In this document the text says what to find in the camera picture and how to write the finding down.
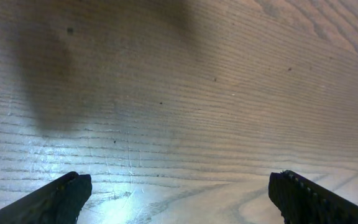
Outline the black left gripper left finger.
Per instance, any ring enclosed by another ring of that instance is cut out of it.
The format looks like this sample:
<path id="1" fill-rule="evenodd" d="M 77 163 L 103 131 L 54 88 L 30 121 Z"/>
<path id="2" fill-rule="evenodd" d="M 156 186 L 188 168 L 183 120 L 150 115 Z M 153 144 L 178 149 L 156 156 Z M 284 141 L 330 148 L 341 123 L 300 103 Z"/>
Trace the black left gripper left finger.
<path id="1" fill-rule="evenodd" d="M 71 171 L 1 208 L 0 224 L 76 224 L 91 193 L 91 176 Z"/>

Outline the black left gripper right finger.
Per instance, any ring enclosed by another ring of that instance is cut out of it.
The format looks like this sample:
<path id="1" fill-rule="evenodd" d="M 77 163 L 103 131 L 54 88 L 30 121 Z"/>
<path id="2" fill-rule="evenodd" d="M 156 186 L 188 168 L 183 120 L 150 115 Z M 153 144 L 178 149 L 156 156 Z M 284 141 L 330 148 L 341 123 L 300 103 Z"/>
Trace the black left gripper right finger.
<path id="1" fill-rule="evenodd" d="M 358 205 L 293 172 L 272 172 L 268 196 L 289 224 L 358 224 Z"/>

